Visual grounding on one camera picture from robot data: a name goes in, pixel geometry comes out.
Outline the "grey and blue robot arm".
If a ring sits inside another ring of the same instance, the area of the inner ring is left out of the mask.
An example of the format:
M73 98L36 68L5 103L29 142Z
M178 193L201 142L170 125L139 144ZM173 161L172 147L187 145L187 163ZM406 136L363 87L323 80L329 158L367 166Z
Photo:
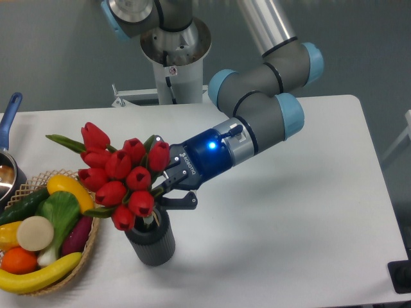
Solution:
M206 181L287 140L304 126L292 91L317 80L324 59L314 44L299 42L277 1L239 1L261 65L245 73L225 69L203 84L203 59L211 47L208 27L191 1L102 1L122 40L139 37L151 61L154 90L121 91L117 99L153 96L162 105L200 103L204 94L227 119L171 146L165 180L155 192L162 209L194 209Z

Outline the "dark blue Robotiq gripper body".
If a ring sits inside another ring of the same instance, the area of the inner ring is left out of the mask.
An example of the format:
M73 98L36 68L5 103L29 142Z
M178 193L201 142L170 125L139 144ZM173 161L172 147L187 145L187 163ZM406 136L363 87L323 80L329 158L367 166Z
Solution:
M213 128L208 129L170 146L170 164L165 170L166 190L197 190L231 167L231 154L221 134Z

